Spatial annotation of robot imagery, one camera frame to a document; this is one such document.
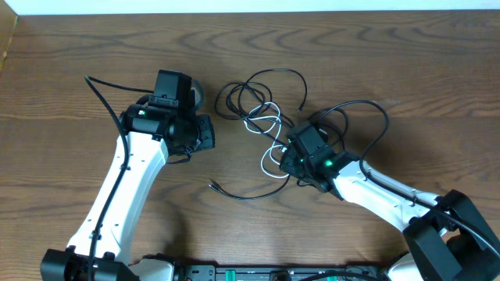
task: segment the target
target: black bracket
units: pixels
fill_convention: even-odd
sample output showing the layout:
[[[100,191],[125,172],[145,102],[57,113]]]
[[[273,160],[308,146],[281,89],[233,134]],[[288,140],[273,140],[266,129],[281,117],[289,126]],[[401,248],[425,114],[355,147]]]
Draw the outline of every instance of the black bracket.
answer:
[[[67,281],[86,280],[88,257],[75,254],[74,247],[65,251],[48,249],[41,261],[40,273],[42,280]],[[99,281],[139,281],[139,277],[122,262],[106,258],[96,258],[95,280]]]
[[[437,208],[472,226],[495,248],[500,241],[476,206],[464,194],[452,190],[437,203]],[[442,228],[459,229],[460,234],[444,242]],[[424,280],[493,280],[500,273],[500,258],[482,241],[439,214],[428,212],[412,219],[403,234]]]
[[[322,193],[330,192],[344,200],[334,179],[342,168],[359,158],[348,151],[336,154],[327,144],[327,136],[309,122],[293,127],[287,138],[290,145],[281,158],[280,170],[312,184]]]

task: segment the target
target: wood grain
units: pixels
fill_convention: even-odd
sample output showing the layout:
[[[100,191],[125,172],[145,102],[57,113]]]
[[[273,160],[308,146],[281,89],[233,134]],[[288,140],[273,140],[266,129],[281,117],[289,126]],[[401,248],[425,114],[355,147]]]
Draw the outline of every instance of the wood grain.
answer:
[[[259,78],[295,120],[365,98],[391,116],[369,155],[383,173],[421,190],[468,194],[500,235],[500,12],[329,12],[219,15],[27,16],[0,76],[0,279],[40,279],[47,248],[63,249],[82,223],[112,160],[113,121],[84,82],[88,74],[153,88],[176,69],[205,88],[216,149],[163,169],[148,197],[132,256],[162,252],[221,264],[390,261],[406,249],[375,215],[289,183],[261,201],[237,194],[280,185],[265,177],[269,141],[213,112],[218,90],[265,68],[300,80]],[[120,112],[139,94],[102,89]],[[348,108],[348,146],[380,131],[368,106]]]
[[[10,9],[5,1],[0,1],[0,71],[7,56],[14,29],[16,28],[17,15]]]

